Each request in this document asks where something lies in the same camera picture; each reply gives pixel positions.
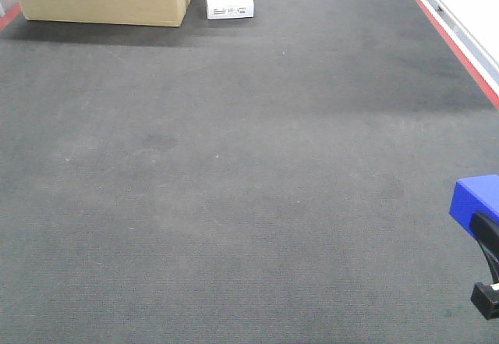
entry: floor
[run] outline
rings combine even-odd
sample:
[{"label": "floor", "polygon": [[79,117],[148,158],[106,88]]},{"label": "floor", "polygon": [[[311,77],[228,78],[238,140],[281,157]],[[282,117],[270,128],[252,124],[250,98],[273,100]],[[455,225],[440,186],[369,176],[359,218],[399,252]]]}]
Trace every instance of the floor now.
[{"label": "floor", "polygon": [[255,3],[0,34],[1,342],[497,342],[497,110],[413,0]]}]

